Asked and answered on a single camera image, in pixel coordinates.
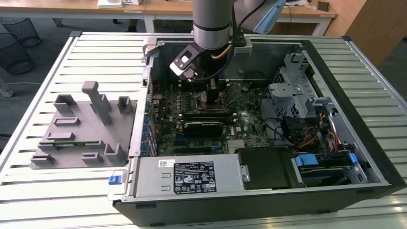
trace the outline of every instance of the mesh trash can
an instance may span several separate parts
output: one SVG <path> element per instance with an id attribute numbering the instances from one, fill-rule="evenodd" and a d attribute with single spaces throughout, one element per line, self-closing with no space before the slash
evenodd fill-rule
<path id="1" fill-rule="evenodd" d="M 24 47 L 32 47 L 40 43 L 41 40 L 29 18 L 0 18 L 0 23 L 8 32 L 18 35 Z"/>
<path id="2" fill-rule="evenodd" d="M 33 68 L 32 59 L 14 33 L 0 33 L 0 66 L 12 75 L 20 75 Z"/>

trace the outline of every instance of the circuit board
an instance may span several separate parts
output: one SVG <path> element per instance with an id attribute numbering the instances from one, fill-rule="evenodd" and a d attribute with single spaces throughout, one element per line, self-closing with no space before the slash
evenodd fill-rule
<path id="1" fill-rule="evenodd" d="M 199 106 L 203 92 L 195 92 L 197 88 L 193 88 L 193 92 L 184 92 L 180 86 L 168 85 L 153 100 L 159 131 L 159 156 L 227 154 L 229 153 L 227 141 L 236 139 L 243 141 L 245 147 L 269 146 L 257 110 L 264 89 L 251 88 L 248 82 L 235 81 L 224 87 L 219 94 L 220 105 L 217 109 L 203 109 Z M 183 133 L 185 120 L 180 114 L 211 114 L 212 116 L 231 114 L 232 123 L 224 123 L 219 137 L 187 138 Z"/>

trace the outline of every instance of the slotted metal surface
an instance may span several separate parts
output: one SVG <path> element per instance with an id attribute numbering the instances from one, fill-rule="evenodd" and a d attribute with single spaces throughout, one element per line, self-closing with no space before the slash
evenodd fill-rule
<path id="1" fill-rule="evenodd" d="M 52 101 L 57 94 L 69 93 L 75 100 L 88 100 L 80 93 L 81 82 L 97 80 L 99 90 L 108 99 L 117 99 L 119 96 L 137 98 L 145 36 L 83 33 L 81 37 L 69 38 L 0 157 L 0 162 L 5 162 L 1 163 L 0 173 L 0 228 L 136 228 L 117 213 L 105 196 L 107 178 L 113 171 L 127 167 L 30 170 L 28 164 L 53 117 Z M 171 37 L 175 34 L 153 36 Z M 407 110 L 399 95 L 356 48 L 340 38 L 269 38 L 312 41 L 397 171 L 407 177 Z M 404 189 L 381 199 L 365 200 L 337 213 L 164 228 L 405 228 L 405 213 Z"/>

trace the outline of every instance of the power supply label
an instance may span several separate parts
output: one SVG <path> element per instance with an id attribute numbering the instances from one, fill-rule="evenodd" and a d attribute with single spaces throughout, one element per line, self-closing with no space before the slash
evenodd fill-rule
<path id="1" fill-rule="evenodd" d="M 173 192 L 177 195 L 216 192 L 213 161 L 173 164 Z"/>

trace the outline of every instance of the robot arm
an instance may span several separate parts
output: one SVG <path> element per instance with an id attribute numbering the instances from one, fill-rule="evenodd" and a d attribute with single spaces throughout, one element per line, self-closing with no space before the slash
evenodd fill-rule
<path id="1" fill-rule="evenodd" d="M 284 4 L 285 0 L 193 0 L 195 42 L 185 47 L 169 65 L 180 79 L 196 80 L 199 69 L 204 73 L 203 79 L 209 80 L 225 69 L 229 62 L 227 58 L 233 54 L 223 55 L 233 51 L 233 43 L 229 45 L 233 6 L 237 12 L 237 24 L 247 29 L 267 33 Z"/>

